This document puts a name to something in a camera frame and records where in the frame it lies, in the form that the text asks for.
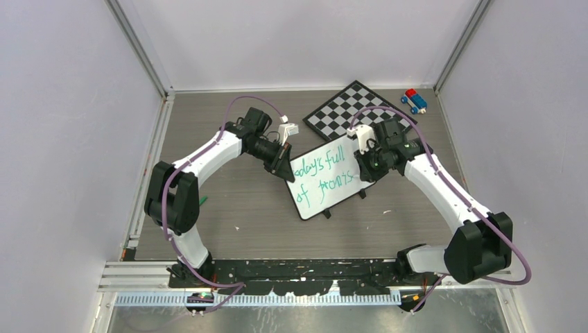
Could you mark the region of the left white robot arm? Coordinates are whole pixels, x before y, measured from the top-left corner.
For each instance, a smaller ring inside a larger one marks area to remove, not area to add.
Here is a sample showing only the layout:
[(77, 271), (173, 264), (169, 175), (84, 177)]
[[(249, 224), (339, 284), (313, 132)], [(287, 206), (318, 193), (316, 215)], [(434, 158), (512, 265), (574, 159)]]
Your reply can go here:
[(168, 163), (158, 162), (151, 172), (144, 211), (179, 250), (180, 261), (188, 266), (186, 278), (196, 287), (212, 279), (211, 254), (196, 227), (200, 214), (200, 188), (224, 164), (248, 154), (261, 160), (273, 176), (294, 181), (291, 167), (292, 146), (287, 142), (299, 132), (297, 124), (280, 118), (277, 138), (266, 131), (272, 123), (268, 114), (250, 108), (238, 121), (228, 121), (205, 145), (190, 155)]

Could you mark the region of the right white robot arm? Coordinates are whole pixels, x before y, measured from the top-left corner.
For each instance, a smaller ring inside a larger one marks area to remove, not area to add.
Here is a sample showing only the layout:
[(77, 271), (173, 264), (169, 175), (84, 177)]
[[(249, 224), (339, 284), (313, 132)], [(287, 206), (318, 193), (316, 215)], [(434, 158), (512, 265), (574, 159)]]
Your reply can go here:
[(446, 246), (418, 244), (397, 253), (396, 276), (415, 284), (424, 273), (447, 274), (467, 284), (511, 265), (512, 221), (471, 197), (442, 168), (421, 138), (408, 139), (395, 119), (347, 129), (357, 141), (360, 179), (377, 182), (395, 170), (411, 181), (439, 211), (452, 232)]

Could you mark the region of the small whiteboard with stand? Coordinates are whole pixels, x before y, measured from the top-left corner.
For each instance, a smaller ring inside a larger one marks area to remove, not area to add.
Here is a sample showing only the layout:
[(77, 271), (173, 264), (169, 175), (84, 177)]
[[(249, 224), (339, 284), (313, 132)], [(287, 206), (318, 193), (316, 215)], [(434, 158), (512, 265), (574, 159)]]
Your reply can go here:
[(360, 179), (356, 139), (345, 135), (291, 160), (295, 180), (286, 182), (299, 218), (309, 220), (371, 187)]

